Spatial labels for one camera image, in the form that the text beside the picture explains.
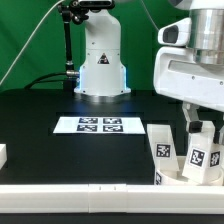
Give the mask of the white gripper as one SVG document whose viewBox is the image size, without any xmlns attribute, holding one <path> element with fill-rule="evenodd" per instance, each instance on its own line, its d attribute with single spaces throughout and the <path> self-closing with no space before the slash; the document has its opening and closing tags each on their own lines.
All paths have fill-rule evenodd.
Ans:
<svg viewBox="0 0 224 224">
<path fill-rule="evenodd" d="M 184 101 L 186 131 L 193 134 L 202 130 L 199 106 L 224 112 L 224 65 L 194 61 L 187 48 L 190 29 L 191 19 L 185 18 L 159 30 L 163 47 L 156 55 L 153 84 L 158 94 Z"/>
</svg>

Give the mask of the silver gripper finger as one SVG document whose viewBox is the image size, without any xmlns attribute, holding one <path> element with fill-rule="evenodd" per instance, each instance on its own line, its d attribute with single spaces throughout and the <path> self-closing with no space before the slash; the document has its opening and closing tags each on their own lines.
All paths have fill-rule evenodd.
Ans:
<svg viewBox="0 0 224 224">
<path fill-rule="evenodd" d="M 224 115 L 215 122 L 214 143 L 224 145 Z"/>
</svg>

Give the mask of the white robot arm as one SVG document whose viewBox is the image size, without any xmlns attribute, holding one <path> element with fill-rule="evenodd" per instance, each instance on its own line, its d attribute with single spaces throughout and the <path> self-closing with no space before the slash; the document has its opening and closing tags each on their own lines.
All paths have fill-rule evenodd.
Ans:
<svg viewBox="0 0 224 224">
<path fill-rule="evenodd" d="M 189 16 L 161 28 L 162 45 L 154 65 L 157 93 L 184 102 L 190 133 L 200 133 L 198 106 L 224 112 L 224 0 L 169 0 Z M 80 88 L 89 96 L 117 96 L 125 87 L 118 55 L 118 24 L 108 10 L 114 0 L 77 0 L 70 5 L 75 17 L 85 20 L 86 61 Z"/>
</svg>

